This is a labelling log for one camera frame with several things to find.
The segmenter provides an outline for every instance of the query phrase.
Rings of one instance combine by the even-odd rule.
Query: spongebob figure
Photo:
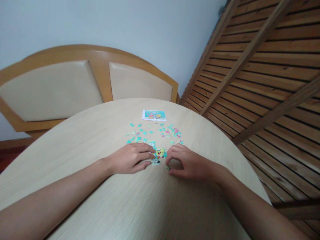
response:
[[[164,149],[163,148],[157,148],[157,158],[164,156]]]

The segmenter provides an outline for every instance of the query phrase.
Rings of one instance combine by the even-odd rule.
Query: left hand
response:
[[[130,143],[104,160],[110,164],[111,174],[133,174],[146,169],[151,164],[150,161],[138,164],[139,162],[155,159],[155,156],[149,152],[156,153],[156,150],[146,143]]]

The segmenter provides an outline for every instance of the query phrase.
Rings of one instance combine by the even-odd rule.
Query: hand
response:
[[[146,169],[150,161],[138,164],[142,160],[155,159],[149,152],[156,151],[146,143],[130,143],[120,148],[105,160],[110,164],[111,174],[133,174]]]
[[[172,158],[180,160],[184,168],[183,170],[171,169],[169,174],[172,176],[218,182],[220,176],[223,176],[225,173],[231,173],[222,165],[202,157],[180,143],[168,150],[166,165],[169,165]]]

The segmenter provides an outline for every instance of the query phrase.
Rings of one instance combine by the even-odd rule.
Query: round wooden table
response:
[[[141,120],[143,109],[164,110],[167,121]],[[171,140],[183,140],[191,150],[229,168],[270,203],[247,160],[212,123],[171,102],[133,98],[78,113],[29,146],[0,175],[0,209],[110,155],[126,144],[131,138],[126,134],[139,124],[148,131],[142,138],[166,150]],[[170,124],[181,138],[162,137],[159,129]],[[249,239],[218,189],[169,176],[165,159],[134,175],[111,176],[49,238]]]

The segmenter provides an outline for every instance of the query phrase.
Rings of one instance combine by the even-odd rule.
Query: chair backrest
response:
[[[50,129],[104,102],[148,97],[176,102],[178,83],[124,51],[67,45],[0,71],[0,111],[17,132]]]

